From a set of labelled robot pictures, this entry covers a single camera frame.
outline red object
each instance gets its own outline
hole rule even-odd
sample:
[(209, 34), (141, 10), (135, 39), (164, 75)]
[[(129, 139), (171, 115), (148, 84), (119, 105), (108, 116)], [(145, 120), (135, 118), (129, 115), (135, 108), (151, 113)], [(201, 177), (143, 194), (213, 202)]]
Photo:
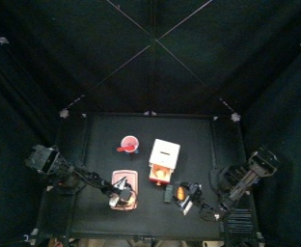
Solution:
[(135, 146), (127, 146), (127, 147), (117, 148), (117, 151), (133, 151), (133, 150), (135, 150)]
[(133, 193), (132, 193), (129, 204), (125, 207), (112, 206), (112, 209), (133, 210), (133, 209), (136, 209), (136, 206), (137, 206), (137, 201), (136, 201), (136, 197), (137, 197), (137, 171), (132, 171), (132, 170), (115, 171), (113, 176), (112, 176), (112, 184), (115, 184), (123, 177), (127, 177), (128, 183), (132, 185)]

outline table surface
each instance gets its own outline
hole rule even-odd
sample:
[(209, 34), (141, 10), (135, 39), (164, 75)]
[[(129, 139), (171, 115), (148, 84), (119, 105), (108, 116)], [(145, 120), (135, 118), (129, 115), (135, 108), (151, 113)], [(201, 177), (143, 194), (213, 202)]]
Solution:
[[(139, 139), (139, 153), (116, 151), (128, 135)], [(72, 207), (72, 236), (144, 235), (185, 240), (220, 238), (219, 223), (204, 221), (196, 206), (184, 216), (175, 202), (164, 202), (165, 187), (149, 181), (149, 157), (156, 139), (180, 145), (171, 184), (183, 181), (200, 183), (208, 204), (216, 204), (209, 171), (213, 167), (245, 162), (240, 126), (229, 117), (72, 116), (61, 123), (56, 141), (65, 159), (77, 165), (84, 164), (108, 181), (116, 170), (137, 171), (139, 187), (137, 208), (119, 211), (111, 209), (108, 198), (100, 191), (87, 186), (77, 194)]]

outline white box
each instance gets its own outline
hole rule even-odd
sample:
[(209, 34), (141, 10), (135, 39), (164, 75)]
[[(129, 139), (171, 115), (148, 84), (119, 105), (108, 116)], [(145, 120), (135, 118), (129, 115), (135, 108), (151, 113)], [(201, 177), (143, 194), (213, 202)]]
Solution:
[(149, 158), (149, 179), (159, 185), (169, 183), (171, 174), (176, 168), (179, 150), (179, 144), (156, 139)]

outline black table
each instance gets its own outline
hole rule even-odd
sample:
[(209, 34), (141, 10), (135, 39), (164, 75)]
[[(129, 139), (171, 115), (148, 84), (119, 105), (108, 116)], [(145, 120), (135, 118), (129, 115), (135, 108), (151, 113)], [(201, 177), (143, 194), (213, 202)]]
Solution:
[[(139, 153), (116, 151), (127, 135), (139, 139)], [(149, 157), (156, 139), (180, 145), (171, 183), (200, 183), (207, 202), (216, 204), (209, 171), (245, 162), (241, 129), (231, 116), (76, 113), (61, 123), (56, 141), (60, 152), (72, 164), (85, 166), (109, 181), (116, 170), (137, 171), (137, 208), (129, 212), (111, 209), (108, 198), (89, 186), (69, 197), (60, 196), (55, 190), (45, 192), (37, 223), (43, 237), (223, 238), (223, 226), (204, 221), (196, 206), (184, 216), (173, 202), (164, 202), (165, 187), (149, 181)]]

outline black fabric wall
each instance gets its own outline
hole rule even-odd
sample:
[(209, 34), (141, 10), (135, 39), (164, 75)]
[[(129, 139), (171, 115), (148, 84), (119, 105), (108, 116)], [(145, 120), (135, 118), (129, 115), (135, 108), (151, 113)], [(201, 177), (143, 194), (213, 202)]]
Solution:
[(41, 190), (24, 159), (35, 144), (53, 144), (56, 116), (28, 72), (0, 45), (0, 242), (35, 228)]
[(248, 151), (264, 146), (283, 163), (256, 190), (267, 246), (301, 246), (301, 54), (243, 119)]
[(301, 1), (0, 1), (0, 239), (29, 233), (23, 166), (57, 112), (243, 114), (247, 153), (283, 160), (256, 188), (269, 246), (301, 246)]

